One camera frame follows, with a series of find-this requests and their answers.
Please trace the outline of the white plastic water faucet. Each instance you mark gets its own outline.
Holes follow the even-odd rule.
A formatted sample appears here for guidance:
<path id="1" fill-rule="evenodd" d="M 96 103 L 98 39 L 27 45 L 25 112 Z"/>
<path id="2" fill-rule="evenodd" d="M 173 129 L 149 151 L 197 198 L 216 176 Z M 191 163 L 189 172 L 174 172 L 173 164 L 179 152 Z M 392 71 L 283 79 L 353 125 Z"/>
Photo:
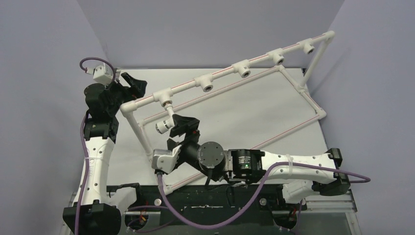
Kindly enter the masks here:
<path id="1" fill-rule="evenodd" d="M 168 118 L 166 118 L 163 121 L 159 121 L 159 122 L 156 123 L 156 126 L 155 126 L 156 131 L 159 134 L 164 134 L 170 128 L 175 126 L 175 123 L 174 123 L 174 120 L 173 120 L 174 111 L 173 111 L 172 102 L 168 101 L 168 102 L 164 103 L 163 107 L 167 111 Z"/>

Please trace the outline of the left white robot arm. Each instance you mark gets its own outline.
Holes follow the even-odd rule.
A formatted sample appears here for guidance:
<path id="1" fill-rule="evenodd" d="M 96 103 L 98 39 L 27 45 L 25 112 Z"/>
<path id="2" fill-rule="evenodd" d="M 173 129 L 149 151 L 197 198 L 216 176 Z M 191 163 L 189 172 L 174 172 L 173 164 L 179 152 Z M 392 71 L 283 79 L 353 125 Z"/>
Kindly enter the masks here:
<path id="1" fill-rule="evenodd" d="M 123 214 L 139 210 L 145 197 L 139 184 L 118 186 L 113 196 L 107 191 L 109 163 L 115 147 L 122 104 L 142 98 L 147 82 L 124 72 L 127 86 L 116 80 L 94 83 L 84 89 L 88 107 L 80 128 L 84 164 L 73 205 L 63 210 L 63 220 L 75 235 L 117 235 L 125 225 Z"/>

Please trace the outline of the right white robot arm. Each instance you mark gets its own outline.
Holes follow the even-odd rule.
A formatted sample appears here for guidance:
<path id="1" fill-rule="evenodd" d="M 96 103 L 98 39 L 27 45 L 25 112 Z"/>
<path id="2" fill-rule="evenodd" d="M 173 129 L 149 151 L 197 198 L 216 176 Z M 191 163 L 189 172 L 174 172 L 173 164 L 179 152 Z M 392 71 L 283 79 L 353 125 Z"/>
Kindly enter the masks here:
<path id="1" fill-rule="evenodd" d="M 198 143 L 199 123 L 194 117 L 173 114 L 167 123 L 170 131 L 167 153 L 156 160 L 154 168 L 169 174 L 187 163 L 207 177 L 208 189 L 211 181 L 239 186 L 283 179 L 286 182 L 275 195 L 276 205 L 281 209 L 314 193 L 337 196 L 349 190 L 349 177 L 339 172 L 343 158 L 337 148 L 314 156 L 275 154 L 258 149 L 224 150 L 214 141 Z"/>

